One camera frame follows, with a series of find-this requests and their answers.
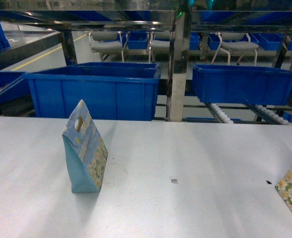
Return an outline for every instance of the white tabletop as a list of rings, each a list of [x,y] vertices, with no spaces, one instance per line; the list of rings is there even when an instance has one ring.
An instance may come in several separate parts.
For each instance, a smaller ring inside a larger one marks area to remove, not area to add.
[[[96,120],[102,190],[73,194],[66,122],[0,117],[1,238],[292,237],[292,126]]]

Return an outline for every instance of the metal frame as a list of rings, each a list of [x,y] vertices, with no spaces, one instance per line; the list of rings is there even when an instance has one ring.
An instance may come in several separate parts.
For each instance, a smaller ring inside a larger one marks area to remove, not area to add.
[[[34,56],[37,53],[45,51],[50,47],[62,44],[63,53],[66,64],[76,63],[76,56],[72,35],[70,32],[53,32],[49,35],[41,37],[39,40],[30,42],[25,45],[10,47],[0,51],[0,70],[7,68],[15,63],[18,63],[28,57]]]

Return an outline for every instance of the metal shelf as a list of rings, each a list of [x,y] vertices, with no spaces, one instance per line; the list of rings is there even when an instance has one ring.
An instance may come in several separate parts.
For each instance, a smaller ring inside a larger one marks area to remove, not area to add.
[[[229,13],[225,10],[233,12],[217,22],[205,18],[211,13]],[[256,20],[276,14],[277,10],[282,11],[281,20]],[[288,35],[292,34],[292,1],[289,0],[248,0],[244,4],[195,0],[193,6],[189,0],[0,0],[0,20],[63,32],[59,42],[63,43],[67,64],[76,63],[71,30],[174,32],[170,39],[168,79],[164,82],[165,89],[161,89],[167,95],[167,120],[170,121],[182,120],[182,102],[189,87],[186,80],[188,56],[200,55],[200,59],[204,59],[213,54],[207,49],[210,32],[281,32],[284,35],[279,50],[260,53],[275,57],[273,67],[281,67],[284,57],[291,54],[283,46],[288,47]],[[191,31],[204,34],[200,51],[189,50]],[[145,55],[147,52],[125,49],[125,53]],[[7,65],[2,54],[0,65]]]

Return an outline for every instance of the blue bin rim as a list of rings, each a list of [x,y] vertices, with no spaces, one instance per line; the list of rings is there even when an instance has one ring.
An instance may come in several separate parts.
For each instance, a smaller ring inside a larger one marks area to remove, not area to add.
[[[134,77],[115,77],[115,76],[96,76],[96,75],[68,75],[68,74],[50,74],[45,73],[54,69],[63,69],[67,67],[53,68],[48,70],[43,70],[40,72],[24,73],[22,78],[25,79],[38,79],[38,80],[78,80],[79,77],[86,81],[103,81],[103,82],[125,82],[125,83],[150,83],[158,84],[160,78],[160,69],[154,68],[155,74],[154,78],[134,78]]]
[[[107,64],[109,65],[112,65],[112,64],[115,64],[115,65],[118,65],[119,67],[129,67],[129,68],[134,68],[134,64],[136,66],[140,66],[140,65],[145,65],[147,67],[144,67],[144,68],[160,68],[159,67],[159,64],[158,63],[135,63],[135,62],[87,62],[87,63],[79,63],[79,64],[73,64],[73,65],[69,65],[71,67],[78,67],[78,66],[98,66],[99,64],[100,65],[104,65],[106,66]]]
[[[280,68],[269,68],[269,67],[260,67],[260,66],[239,66],[239,65],[212,65],[212,64],[195,64],[193,69],[200,70],[201,72],[210,72],[210,73],[220,73],[220,72],[235,72],[247,73],[247,70],[258,69],[258,71],[250,71],[251,73],[263,74],[273,74],[274,72],[279,72],[280,74],[292,75],[292,71],[288,71]]]

